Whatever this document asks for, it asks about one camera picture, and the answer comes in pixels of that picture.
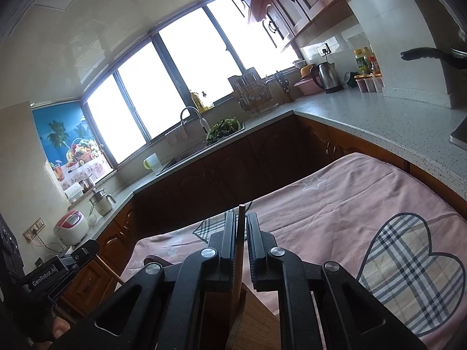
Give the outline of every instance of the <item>speckled countertop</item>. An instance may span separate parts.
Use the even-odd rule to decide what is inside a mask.
[[[134,194],[179,169],[280,119],[296,114],[343,130],[422,168],[467,199],[467,152],[449,136],[467,116],[466,109],[448,109],[413,100],[345,89],[320,93],[281,105],[245,123],[245,130],[188,157],[161,174],[150,173],[115,196],[117,204],[101,217],[81,243],[97,238]]]

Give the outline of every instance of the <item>red and white rice cooker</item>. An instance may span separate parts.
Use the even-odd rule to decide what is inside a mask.
[[[86,235],[89,230],[86,217],[79,210],[71,210],[64,215],[54,227],[55,235],[65,245],[76,245]]]

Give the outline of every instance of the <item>power outlet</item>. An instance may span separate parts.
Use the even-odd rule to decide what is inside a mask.
[[[319,55],[325,56],[325,55],[329,55],[331,53],[331,49],[329,48],[327,43],[324,43],[323,45],[318,47],[318,52],[319,52]]]
[[[34,234],[34,231],[36,233],[39,233],[43,228],[45,228],[45,223],[44,221],[39,217],[39,219],[33,223],[29,229],[27,229],[24,233],[23,236],[26,238],[27,242],[31,242],[34,237],[36,237],[36,234]]]

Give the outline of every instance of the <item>dish rack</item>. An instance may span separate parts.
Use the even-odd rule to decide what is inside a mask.
[[[238,94],[237,99],[241,108],[253,116],[257,117],[266,111],[271,111],[278,105],[271,105],[274,99],[272,93],[254,67],[248,69],[242,76],[230,77],[229,81]]]

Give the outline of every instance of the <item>human hand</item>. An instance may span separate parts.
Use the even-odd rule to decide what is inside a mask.
[[[55,317],[54,322],[52,324],[52,336],[55,339],[59,339],[64,333],[69,331],[69,323],[65,321],[64,319],[60,317]],[[37,342],[33,345],[34,350],[47,350],[50,345],[52,345],[52,342],[46,341],[46,342]]]

